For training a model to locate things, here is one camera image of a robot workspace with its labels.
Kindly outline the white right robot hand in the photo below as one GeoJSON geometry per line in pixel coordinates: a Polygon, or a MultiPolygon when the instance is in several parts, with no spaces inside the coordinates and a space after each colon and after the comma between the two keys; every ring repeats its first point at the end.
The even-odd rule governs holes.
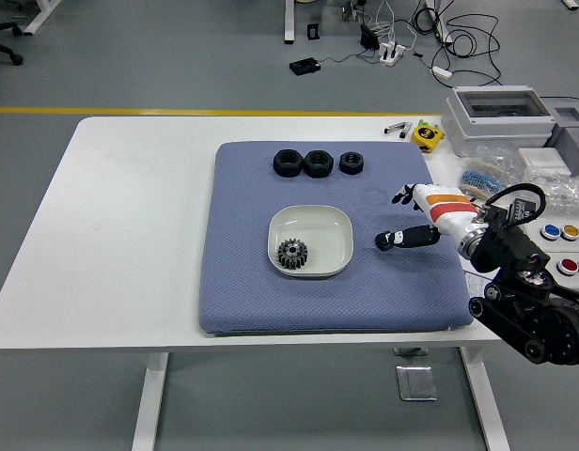
{"type": "Polygon", "coordinates": [[[477,220],[477,207],[459,188],[436,184],[406,184],[393,197],[392,203],[414,203],[430,225],[419,225],[399,231],[385,231],[375,237],[381,251],[394,247],[416,248],[437,243],[449,236],[459,254],[469,259],[479,245],[486,225],[477,220]]]}

